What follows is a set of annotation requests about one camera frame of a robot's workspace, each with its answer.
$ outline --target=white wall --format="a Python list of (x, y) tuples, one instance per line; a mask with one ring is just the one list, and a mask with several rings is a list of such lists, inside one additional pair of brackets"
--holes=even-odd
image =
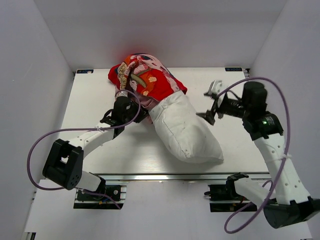
[(110, 68), (147, 52), (167, 67), (250, 67), (286, 0), (35, 0), (67, 62)]
[[(26, 159), (33, 142), (59, 127), (72, 72), (32, 0), (0, 1), (0, 239), (21, 239), (34, 187)], [(50, 141), (32, 158), (41, 175)]]
[[(252, 67), (254, 76), (279, 83), (291, 116), (290, 154), (302, 182), (320, 198), (320, 1), (288, 0)], [(281, 117), (278, 94), (269, 93), (269, 109)], [(320, 214), (308, 222), (320, 239)]]

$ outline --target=black tag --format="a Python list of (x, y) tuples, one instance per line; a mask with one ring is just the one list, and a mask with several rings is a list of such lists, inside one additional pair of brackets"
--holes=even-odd
[(93, 69), (84, 69), (84, 70), (77, 70), (77, 74), (93, 74), (94, 70)]
[(242, 72), (241, 67), (225, 67), (226, 72)]

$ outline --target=garment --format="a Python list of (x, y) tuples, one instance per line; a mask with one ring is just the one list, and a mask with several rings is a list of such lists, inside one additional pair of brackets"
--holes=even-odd
[(138, 93), (147, 110), (179, 90), (184, 94), (188, 90), (157, 58), (144, 53), (126, 57), (121, 64), (111, 68), (108, 78), (118, 90)]

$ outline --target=white fabric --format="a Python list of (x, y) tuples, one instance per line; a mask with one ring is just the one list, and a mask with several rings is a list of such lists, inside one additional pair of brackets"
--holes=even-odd
[(155, 131), (166, 148), (187, 163), (223, 161), (217, 139), (182, 91), (163, 99), (149, 111)]

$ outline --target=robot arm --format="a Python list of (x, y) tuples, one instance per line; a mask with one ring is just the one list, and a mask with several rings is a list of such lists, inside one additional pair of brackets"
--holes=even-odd
[[(113, 109), (107, 111), (97, 124), (97, 131), (87, 131), (70, 140), (56, 140), (45, 162), (43, 176), (67, 190), (79, 188), (104, 194), (105, 180), (93, 173), (83, 171), (84, 158), (122, 133), (125, 127), (120, 126), (132, 120), (138, 109), (138, 104), (130, 98), (119, 96), (114, 102)], [(147, 115), (148, 112), (141, 108), (134, 122), (141, 122)]]
[[(229, 99), (228, 94), (219, 95), (227, 86), (221, 80), (214, 81), (205, 93), (214, 99), (211, 110), (197, 113), (208, 123), (214, 125), (215, 115), (221, 119), (224, 114), (242, 119), (245, 130), (259, 149), (272, 180), (275, 179), (285, 157), (285, 165), (280, 179), (267, 205), (263, 208), (269, 224), (280, 228), (304, 222), (320, 212), (320, 199), (312, 199), (302, 184), (289, 156), (284, 156), (285, 138), (283, 128), (276, 115), (266, 111), (267, 90), (259, 82), (244, 84), (242, 98)], [(229, 176), (226, 189), (233, 198), (244, 196), (260, 207), (269, 191), (246, 174)]]

